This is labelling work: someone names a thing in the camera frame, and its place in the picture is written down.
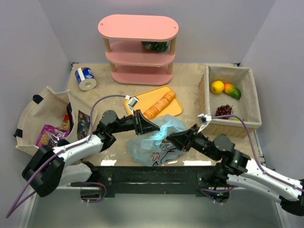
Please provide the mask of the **light blue plastic bag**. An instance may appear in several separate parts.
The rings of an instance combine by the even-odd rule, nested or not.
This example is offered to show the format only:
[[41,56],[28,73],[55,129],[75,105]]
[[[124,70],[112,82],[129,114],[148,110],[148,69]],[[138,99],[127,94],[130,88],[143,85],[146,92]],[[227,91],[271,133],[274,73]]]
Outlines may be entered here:
[[136,136],[127,142],[128,153],[133,160],[151,167],[183,155],[184,152],[177,149],[166,137],[171,133],[185,131],[185,123],[169,114],[156,117],[151,122],[158,125],[160,130]]

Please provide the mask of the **red-brown chip bag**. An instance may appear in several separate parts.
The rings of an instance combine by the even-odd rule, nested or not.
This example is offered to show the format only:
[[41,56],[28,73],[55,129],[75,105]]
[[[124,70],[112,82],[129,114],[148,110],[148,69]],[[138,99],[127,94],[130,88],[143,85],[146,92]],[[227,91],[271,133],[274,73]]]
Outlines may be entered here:
[[90,129],[90,116],[79,110],[78,122],[76,128],[77,139],[81,140],[87,137],[89,129]]

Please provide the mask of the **red snack packet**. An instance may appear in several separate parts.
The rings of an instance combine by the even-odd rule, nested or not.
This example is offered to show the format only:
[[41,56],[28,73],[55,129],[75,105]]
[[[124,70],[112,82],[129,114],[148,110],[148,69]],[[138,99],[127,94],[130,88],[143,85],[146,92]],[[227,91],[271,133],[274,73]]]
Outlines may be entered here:
[[67,130],[67,131],[70,130],[70,120],[69,120],[69,116],[67,114],[65,115],[60,128]]

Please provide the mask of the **purple snack packet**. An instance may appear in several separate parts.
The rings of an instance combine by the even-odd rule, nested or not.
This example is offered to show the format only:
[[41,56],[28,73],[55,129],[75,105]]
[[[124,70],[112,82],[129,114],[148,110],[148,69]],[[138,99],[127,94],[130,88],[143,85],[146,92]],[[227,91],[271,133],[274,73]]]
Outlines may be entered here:
[[69,130],[67,129],[45,124],[36,140],[36,146],[48,145],[51,148],[56,147],[59,140],[65,139],[68,134]]

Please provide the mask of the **beige canvas tote bag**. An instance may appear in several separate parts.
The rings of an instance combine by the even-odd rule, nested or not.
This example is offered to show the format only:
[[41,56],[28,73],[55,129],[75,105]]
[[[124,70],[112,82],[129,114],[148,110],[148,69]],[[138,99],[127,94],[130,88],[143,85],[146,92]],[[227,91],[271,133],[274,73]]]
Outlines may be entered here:
[[90,114],[92,107],[78,98],[71,91],[56,93],[51,87],[46,87],[40,94],[34,95],[32,101],[22,112],[14,136],[17,139],[16,148],[33,156],[38,150],[36,140],[45,124],[60,127],[67,114],[71,123],[67,142],[74,143],[77,139],[78,111],[90,116],[90,124],[94,124],[97,112]]

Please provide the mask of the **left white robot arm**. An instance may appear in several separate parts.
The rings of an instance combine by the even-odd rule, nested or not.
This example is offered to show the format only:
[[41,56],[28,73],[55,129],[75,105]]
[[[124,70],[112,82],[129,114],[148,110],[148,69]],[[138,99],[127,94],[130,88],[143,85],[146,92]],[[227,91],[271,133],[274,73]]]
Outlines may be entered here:
[[55,148],[40,147],[23,170],[22,177],[39,196],[45,197],[59,186],[64,170],[74,162],[110,148],[116,140],[114,133],[135,131],[136,135],[143,135],[159,130],[159,126],[147,120],[140,110],[121,119],[115,111],[108,110],[103,113],[96,130],[86,138]]

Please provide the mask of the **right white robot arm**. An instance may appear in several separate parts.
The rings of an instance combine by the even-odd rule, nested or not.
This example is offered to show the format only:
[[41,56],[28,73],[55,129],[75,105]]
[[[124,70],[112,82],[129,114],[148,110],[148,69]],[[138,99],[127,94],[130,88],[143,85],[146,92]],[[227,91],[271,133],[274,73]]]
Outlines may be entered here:
[[187,152],[193,148],[217,162],[212,173],[203,177],[206,183],[253,190],[270,197],[290,214],[304,215],[304,181],[285,177],[262,166],[235,149],[226,135],[210,141],[202,133],[188,129],[172,133],[166,139],[179,150]]

